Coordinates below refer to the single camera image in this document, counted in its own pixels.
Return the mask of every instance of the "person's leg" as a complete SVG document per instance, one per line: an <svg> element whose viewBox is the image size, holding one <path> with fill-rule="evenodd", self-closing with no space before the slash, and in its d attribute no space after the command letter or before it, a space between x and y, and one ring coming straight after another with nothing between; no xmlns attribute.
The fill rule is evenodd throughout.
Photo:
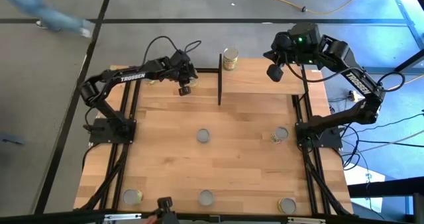
<svg viewBox="0 0 424 224"><path fill-rule="evenodd" d="M80 18L65 15L47 7L43 0L9 0L20 10L42 20L42 24L50 30L67 28L81 33L82 28L90 30L91 23Z"/></svg>

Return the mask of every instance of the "can lid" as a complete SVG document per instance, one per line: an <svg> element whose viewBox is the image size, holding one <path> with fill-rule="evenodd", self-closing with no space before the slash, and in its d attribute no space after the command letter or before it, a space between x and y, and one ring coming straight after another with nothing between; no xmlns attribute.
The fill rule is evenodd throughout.
<svg viewBox="0 0 424 224"><path fill-rule="evenodd" d="M224 50L224 57L229 60L234 60L239 55L238 53L238 50L235 48L226 48Z"/></svg>
<svg viewBox="0 0 424 224"><path fill-rule="evenodd" d="M203 190L199 195L199 203L203 206L212 205L214 201L213 193L209 190Z"/></svg>
<svg viewBox="0 0 424 224"><path fill-rule="evenodd" d="M199 142L206 143L211 138L211 135L207 129L200 129L197 132L196 138Z"/></svg>
<svg viewBox="0 0 424 224"><path fill-rule="evenodd" d="M125 190L123 195L123 200L127 204L137 204L140 202L140 197L138 196L138 190Z"/></svg>
<svg viewBox="0 0 424 224"><path fill-rule="evenodd" d="M275 131L277 138L284 140L289 136L289 132L284 127L278 127Z"/></svg>
<svg viewBox="0 0 424 224"><path fill-rule="evenodd" d="M281 202L281 209L286 214L292 214L296 211L296 202L291 198L284 198Z"/></svg>

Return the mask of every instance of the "hand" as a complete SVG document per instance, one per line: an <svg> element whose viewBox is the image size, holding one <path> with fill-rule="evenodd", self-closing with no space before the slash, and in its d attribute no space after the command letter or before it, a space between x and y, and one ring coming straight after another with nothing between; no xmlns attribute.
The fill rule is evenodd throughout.
<svg viewBox="0 0 424 224"><path fill-rule="evenodd" d="M143 224L154 224L158 220L157 215L151 215L146 220L144 220Z"/></svg>

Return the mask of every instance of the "wooden table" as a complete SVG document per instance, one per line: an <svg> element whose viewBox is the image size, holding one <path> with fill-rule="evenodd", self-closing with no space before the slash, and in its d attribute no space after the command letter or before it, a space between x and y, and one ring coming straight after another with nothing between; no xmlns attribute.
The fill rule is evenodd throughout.
<svg viewBox="0 0 424 224"><path fill-rule="evenodd" d="M171 196L173 210L181 213L279 215L278 200L290 197L296 202L296 215L310 215L291 99L291 94L304 92L303 85L286 70L280 83L271 82L268 66L265 59L244 59L238 70L223 71L221 106L217 105L217 74L200 74L199 85L185 97L178 96L174 82L142 84L136 137L129 149L122 192L137 189L144 197L139 205L127 205L121 198L119 210L152 211L159 197ZM307 77L322 75L308 70ZM117 85L107 99L115 109L123 87ZM329 115L323 83L309 84L309 89L313 114ZM286 127L289 137L272 144L270 135L278 126ZM202 128L211 134L207 144L196 141L196 132ZM88 154L75 207L82 206L102 183L110 149L110 144L104 144ZM352 211L340 158L332 150L320 151L326 183L344 208ZM112 184L108 207L114 189ZM214 193L212 206L198 204L201 190ZM315 190L322 211L316 184Z"/></svg>

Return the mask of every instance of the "shoe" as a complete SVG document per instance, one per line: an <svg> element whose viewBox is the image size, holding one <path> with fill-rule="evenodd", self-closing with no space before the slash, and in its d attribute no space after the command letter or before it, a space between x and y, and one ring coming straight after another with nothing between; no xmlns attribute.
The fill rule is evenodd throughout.
<svg viewBox="0 0 424 224"><path fill-rule="evenodd" d="M35 25L36 25L38 28L41 28L41 29L47 29L47 27L45 27L45 26L43 26L43 25L42 25L41 21L36 21L36 22L35 22Z"/></svg>
<svg viewBox="0 0 424 224"><path fill-rule="evenodd" d="M80 28L79 29L81 36L84 38L91 38L91 31L86 28Z"/></svg>

